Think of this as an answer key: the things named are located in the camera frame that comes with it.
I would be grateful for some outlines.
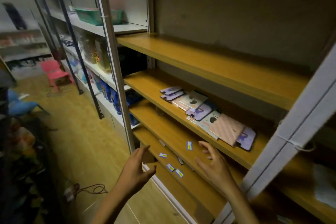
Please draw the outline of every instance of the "pink plastic chair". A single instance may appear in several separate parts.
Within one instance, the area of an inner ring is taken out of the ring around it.
[[[69,76],[71,82],[75,84],[73,78],[67,72],[63,72],[60,69],[60,65],[56,60],[43,61],[41,62],[41,67],[43,71],[47,73],[49,86],[54,86],[56,91],[58,91],[58,87],[56,86],[55,80],[58,78]]]

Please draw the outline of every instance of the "blue plastic chair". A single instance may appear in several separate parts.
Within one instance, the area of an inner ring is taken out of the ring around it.
[[[35,101],[24,102],[19,100],[18,95],[13,90],[8,90],[8,109],[9,115],[11,116],[23,116],[30,113],[36,106],[38,106],[42,111],[47,112],[44,108],[42,108],[39,103]]]

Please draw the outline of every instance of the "wooden floor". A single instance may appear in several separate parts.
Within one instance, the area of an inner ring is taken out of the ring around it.
[[[48,128],[57,129],[49,132],[49,137],[60,198],[65,188],[76,182],[81,187],[103,183],[107,190],[111,190],[128,158],[128,146],[107,120],[99,120],[93,104],[86,96],[78,95],[76,87],[71,84],[61,86],[61,93],[55,93],[48,86],[45,75],[21,80],[14,90],[30,94],[25,98],[26,101],[37,101],[51,113],[48,116],[38,110],[34,112]],[[89,224],[103,198],[104,194],[82,192],[76,201],[64,203],[67,222]],[[116,223],[186,222],[150,181],[128,201]]]

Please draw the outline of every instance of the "white cable tie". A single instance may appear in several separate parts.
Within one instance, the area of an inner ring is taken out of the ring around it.
[[[306,149],[302,148],[300,145],[298,145],[298,144],[295,143],[295,142],[289,141],[289,140],[287,140],[286,138],[283,138],[282,136],[279,136],[279,135],[276,135],[276,136],[277,136],[277,137],[280,137],[281,139],[283,139],[283,140],[289,142],[290,144],[294,145],[294,147],[295,147],[298,151],[311,152],[311,151],[313,151],[313,150],[316,149],[316,144],[315,144],[314,142],[311,142],[311,143],[313,144],[313,147],[312,147],[311,149],[306,150]]]

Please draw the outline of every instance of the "basket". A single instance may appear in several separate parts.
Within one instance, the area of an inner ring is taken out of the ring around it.
[[[95,9],[82,9],[75,8],[77,15],[81,21],[90,23],[92,25],[101,26],[103,25],[103,20],[100,16],[98,8]],[[111,9],[113,25],[121,24],[122,10]]]

